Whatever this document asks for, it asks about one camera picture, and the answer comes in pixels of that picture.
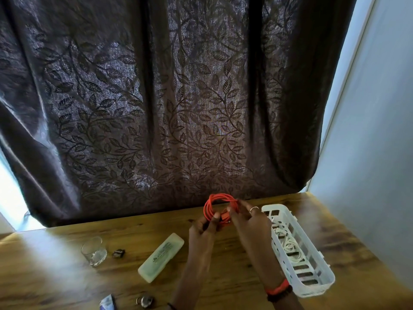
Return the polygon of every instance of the glass rim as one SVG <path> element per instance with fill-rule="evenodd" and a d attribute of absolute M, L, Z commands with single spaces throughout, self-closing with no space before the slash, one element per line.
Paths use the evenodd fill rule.
<path fill-rule="evenodd" d="M 86 240 L 86 241 L 83 243 L 82 247 L 80 248 L 80 252 L 81 252 L 82 254 L 84 254 L 84 255 L 89 255 L 89 254 L 91 254 L 91 253 L 94 253 L 98 248 L 96 248 L 95 250 L 90 250 L 90 252 L 85 252 L 85 250 L 84 250 L 84 247 L 85 247 L 86 245 L 88 245 L 89 243 L 91 243 L 92 241 L 94 241 L 94 240 L 99 240 L 98 246 L 102 245 L 102 243 L 103 243 L 103 240 L 102 240 L 102 238 L 101 238 L 100 236 L 95 236 L 95 237 L 89 238 L 88 240 Z"/>

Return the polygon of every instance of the person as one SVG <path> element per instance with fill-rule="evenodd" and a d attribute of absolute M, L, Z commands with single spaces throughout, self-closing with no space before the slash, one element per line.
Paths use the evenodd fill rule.
<path fill-rule="evenodd" d="M 238 231 L 240 241 L 251 264 L 255 268 L 266 292 L 274 291 L 282 283 L 286 283 L 281 266 L 271 248 L 271 221 L 258 207 L 239 200 L 240 213 L 231 207 L 231 221 Z M 195 308 L 202 285 L 208 275 L 211 263 L 212 248 L 214 246 L 215 232 L 219 225 L 220 213 L 216 212 L 208 227 L 207 219 L 202 217 L 195 221 L 189 229 L 188 261 L 184 268 L 179 284 L 168 303 L 168 310 L 191 310 Z M 289 291 L 283 292 L 273 303 L 277 310 L 303 309 L 298 298 Z"/>

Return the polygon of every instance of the black wrist band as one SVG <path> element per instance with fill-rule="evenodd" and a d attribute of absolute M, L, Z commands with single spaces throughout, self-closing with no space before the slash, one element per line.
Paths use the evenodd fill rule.
<path fill-rule="evenodd" d="M 169 302 L 167 303 L 167 305 L 168 305 L 172 310 L 178 310 L 178 309 L 175 308 L 173 305 L 171 305 Z"/>
<path fill-rule="evenodd" d="M 279 302 L 281 299 L 283 299 L 284 297 L 288 296 L 290 293 L 292 292 L 292 286 L 288 286 L 286 288 L 285 291 L 276 294 L 276 295 L 267 295 L 267 300 L 269 302 L 275 303 L 275 302 Z"/>

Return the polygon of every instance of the basket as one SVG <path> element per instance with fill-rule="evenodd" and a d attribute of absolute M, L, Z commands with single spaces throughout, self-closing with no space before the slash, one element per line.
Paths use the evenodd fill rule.
<path fill-rule="evenodd" d="M 286 206 L 265 205 L 261 211 L 273 223 L 272 247 L 294 293 L 302 298 L 322 295 L 335 281 L 334 273 L 323 254 L 315 248 Z M 294 252 L 286 253 L 283 249 L 281 242 L 284 242 L 284 235 L 297 242 Z M 289 256 L 299 261 L 292 263 Z"/>

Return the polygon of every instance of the table top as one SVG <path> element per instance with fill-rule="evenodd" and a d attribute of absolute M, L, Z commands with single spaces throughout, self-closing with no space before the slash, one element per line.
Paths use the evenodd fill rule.
<path fill-rule="evenodd" d="M 250 201 L 282 203 L 297 217 L 325 256 L 336 282 L 322 296 L 300 299 L 305 309 L 407 309 L 413 293 L 310 193 Z M 118 310 L 137 309 L 142 292 L 163 309 L 175 288 L 188 254 L 188 229 L 202 208 L 182 209 L 85 224 L 14 233 L 0 240 L 0 309 L 97 309 L 115 297 Z M 171 234 L 183 248 L 151 283 L 138 267 Z M 80 253 L 88 238 L 100 236 L 108 257 L 92 268 Z M 110 254 L 125 249 L 121 259 Z M 273 309 L 242 248 L 234 226 L 217 233 L 209 276 L 197 309 Z"/>

